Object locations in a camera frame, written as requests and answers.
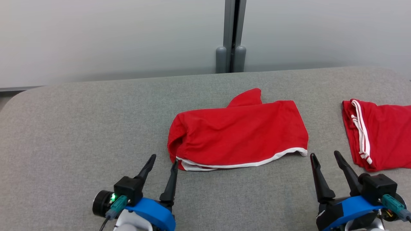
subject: green light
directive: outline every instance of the green light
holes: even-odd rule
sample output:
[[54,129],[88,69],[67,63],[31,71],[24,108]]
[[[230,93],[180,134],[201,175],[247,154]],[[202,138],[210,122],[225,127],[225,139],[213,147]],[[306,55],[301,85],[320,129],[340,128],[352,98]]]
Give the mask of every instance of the green light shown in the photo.
[[111,195],[111,202],[114,202],[115,201],[115,194],[113,193],[112,195]]

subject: white trim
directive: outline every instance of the white trim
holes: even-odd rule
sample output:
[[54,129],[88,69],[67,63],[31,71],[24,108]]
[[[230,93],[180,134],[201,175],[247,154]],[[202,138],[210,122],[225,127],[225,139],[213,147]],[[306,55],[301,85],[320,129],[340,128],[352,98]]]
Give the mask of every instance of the white trim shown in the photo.
[[272,157],[254,163],[245,163],[245,164],[233,164],[233,165],[205,165],[198,164],[189,159],[182,159],[176,157],[178,160],[181,160],[181,165],[186,171],[211,171],[215,169],[233,169],[233,168],[245,168],[245,167],[256,167],[266,163],[269,163],[273,160],[279,159],[287,153],[299,152],[302,156],[307,156],[308,151],[305,148],[289,148],[279,153],[275,153]]
[[351,115],[351,119],[353,120],[354,125],[358,129],[358,134],[360,138],[359,154],[361,158],[367,161],[368,164],[371,164],[372,163],[372,159],[370,156],[371,146],[369,145],[368,132],[367,132],[367,128],[364,123],[360,103],[357,100],[353,99],[351,104],[356,108],[356,113],[357,113],[357,116]]

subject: red garment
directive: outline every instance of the red garment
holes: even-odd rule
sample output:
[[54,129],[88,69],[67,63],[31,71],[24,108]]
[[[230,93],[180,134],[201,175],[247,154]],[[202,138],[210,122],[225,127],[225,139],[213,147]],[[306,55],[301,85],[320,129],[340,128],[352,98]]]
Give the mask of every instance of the red garment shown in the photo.
[[263,104],[258,88],[226,108],[178,114],[168,150],[179,169],[210,171],[260,166],[291,152],[307,155],[308,133],[293,101]]
[[411,106],[377,106],[357,99],[342,106],[355,164],[370,172],[411,168]]

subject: folded red cloth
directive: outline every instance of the folded red cloth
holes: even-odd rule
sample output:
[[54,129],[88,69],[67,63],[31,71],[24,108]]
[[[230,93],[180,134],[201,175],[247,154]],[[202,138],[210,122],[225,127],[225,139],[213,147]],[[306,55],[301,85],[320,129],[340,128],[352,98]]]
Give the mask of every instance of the folded red cloth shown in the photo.
[[355,164],[370,172],[411,168],[411,106],[377,106],[357,99],[342,106]]
[[286,153],[307,155],[308,133],[293,101],[263,104],[258,88],[236,96],[226,108],[178,114],[168,150],[179,169],[210,171],[260,166]]

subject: white wall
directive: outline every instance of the white wall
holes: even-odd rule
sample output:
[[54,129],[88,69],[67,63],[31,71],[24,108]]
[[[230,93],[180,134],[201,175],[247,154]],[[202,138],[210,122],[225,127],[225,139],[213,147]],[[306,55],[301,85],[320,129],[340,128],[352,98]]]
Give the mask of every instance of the white wall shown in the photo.
[[215,73],[220,0],[2,0],[0,88]]
[[246,72],[379,65],[411,75],[409,0],[249,0]]

